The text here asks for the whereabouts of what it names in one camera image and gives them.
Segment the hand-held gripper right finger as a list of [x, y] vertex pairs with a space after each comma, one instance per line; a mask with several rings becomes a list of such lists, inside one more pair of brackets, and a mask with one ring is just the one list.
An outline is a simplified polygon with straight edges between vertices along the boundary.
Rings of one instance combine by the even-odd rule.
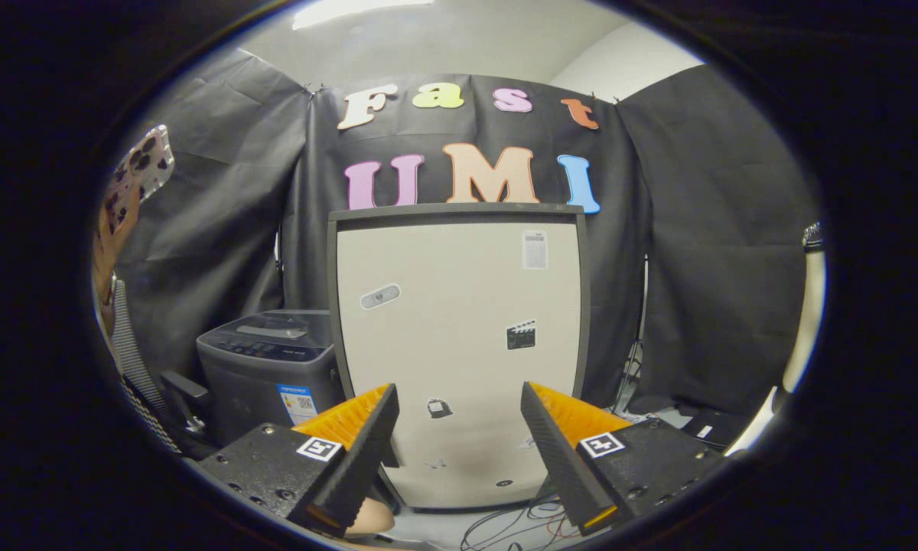
[[628, 422], [535, 381], [522, 385], [519, 411], [582, 536], [655, 515], [728, 461], [661, 419]]

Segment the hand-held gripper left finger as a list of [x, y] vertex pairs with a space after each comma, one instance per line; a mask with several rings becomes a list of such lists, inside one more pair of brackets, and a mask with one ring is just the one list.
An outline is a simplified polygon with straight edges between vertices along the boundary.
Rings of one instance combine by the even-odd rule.
[[199, 469], [285, 522], [342, 537], [390, 453], [399, 411], [397, 386], [383, 384], [294, 428], [261, 423]]

